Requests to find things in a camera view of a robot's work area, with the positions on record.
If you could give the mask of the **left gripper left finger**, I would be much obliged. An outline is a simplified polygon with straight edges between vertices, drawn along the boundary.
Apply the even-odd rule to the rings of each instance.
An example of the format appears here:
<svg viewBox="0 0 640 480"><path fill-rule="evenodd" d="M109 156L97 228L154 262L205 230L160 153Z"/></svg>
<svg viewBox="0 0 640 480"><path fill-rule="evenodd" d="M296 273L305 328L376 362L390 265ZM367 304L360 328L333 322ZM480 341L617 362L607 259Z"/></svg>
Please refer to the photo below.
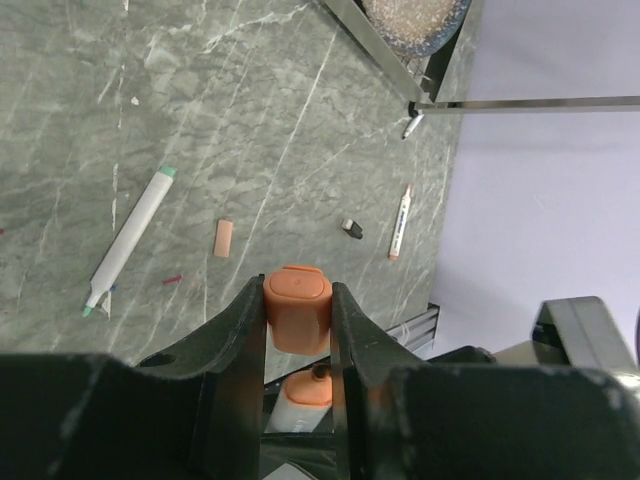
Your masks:
<svg viewBox="0 0 640 480"><path fill-rule="evenodd" d="M190 473L209 479L259 476L266 357L264 275L183 339L138 369L171 383L172 438Z"/></svg>

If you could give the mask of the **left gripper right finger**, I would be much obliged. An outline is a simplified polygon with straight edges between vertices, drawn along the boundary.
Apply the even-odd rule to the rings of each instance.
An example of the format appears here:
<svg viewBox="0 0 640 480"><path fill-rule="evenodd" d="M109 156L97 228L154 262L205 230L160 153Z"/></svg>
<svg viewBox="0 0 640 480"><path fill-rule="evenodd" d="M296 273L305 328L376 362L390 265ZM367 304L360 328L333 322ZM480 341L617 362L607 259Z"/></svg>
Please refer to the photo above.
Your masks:
<svg viewBox="0 0 640 480"><path fill-rule="evenodd" d="M333 423L340 479L417 479L424 465L429 366L362 310L344 283L333 284Z"/></svg>

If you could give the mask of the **grey marker orange tip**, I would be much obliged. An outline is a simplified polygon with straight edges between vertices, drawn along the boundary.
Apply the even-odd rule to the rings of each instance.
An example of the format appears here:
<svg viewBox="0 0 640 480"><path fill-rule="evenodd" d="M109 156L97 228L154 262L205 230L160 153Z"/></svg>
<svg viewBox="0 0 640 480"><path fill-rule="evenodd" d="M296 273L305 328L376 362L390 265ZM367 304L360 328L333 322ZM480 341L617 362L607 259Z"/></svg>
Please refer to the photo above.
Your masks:
<svg viewBox="0 0 640 480"><path fill-rule="evenodd" d="M310 433L333 403L331 366L321 363L289 375L283 382L266 433Z"/></svg>

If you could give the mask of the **large orange marker cap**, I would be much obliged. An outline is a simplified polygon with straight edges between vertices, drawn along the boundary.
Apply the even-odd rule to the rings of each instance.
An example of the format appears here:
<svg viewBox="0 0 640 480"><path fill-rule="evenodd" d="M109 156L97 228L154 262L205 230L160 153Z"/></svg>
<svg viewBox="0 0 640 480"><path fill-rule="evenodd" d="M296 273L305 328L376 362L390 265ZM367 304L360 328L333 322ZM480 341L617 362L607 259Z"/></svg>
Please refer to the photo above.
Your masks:
<svg viewBox="0 0 640 480"><path fill-rule="evenodd" d="M265 279L263 290L276 349L313 356L328 348L333 287L320 269L284 266Z"/></svg>

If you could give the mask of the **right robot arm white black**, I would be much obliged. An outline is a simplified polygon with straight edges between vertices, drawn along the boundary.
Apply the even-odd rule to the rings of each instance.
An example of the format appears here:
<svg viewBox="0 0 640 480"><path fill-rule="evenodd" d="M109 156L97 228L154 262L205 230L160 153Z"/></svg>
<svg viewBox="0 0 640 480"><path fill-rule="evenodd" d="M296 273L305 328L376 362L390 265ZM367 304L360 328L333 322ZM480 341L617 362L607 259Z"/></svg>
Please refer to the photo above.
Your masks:
<svg viewBox="0 0 640 480"><path fill-rule="evenodd" d="M608 308L595 296L543 302L530 338L502 351L491 353L467 345L436 356L432 361L639 371L636 357L627 349Z"/></svg>

